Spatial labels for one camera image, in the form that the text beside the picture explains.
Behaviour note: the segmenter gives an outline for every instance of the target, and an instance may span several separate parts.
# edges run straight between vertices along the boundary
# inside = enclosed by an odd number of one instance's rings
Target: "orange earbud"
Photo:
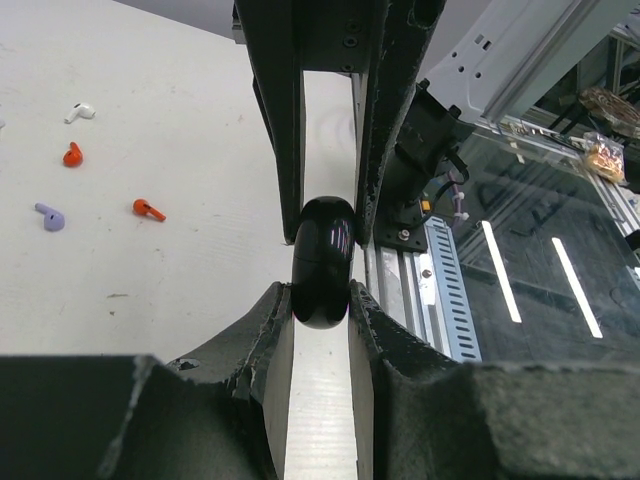
[[[138,200],[133,202],[133,211],[138,215],[147,215],[150,213],[161,222],[164,222],[167,219],[165,215],[149,205],[149,202],[147,202],[144,198],[139,198]]]
[[[78,167],[82,164],[82,152],[80,151],[80,147],[75,142],[71,142],[69,144],[69,151],[64,154],[62,157],[62,162],[67,167]]]

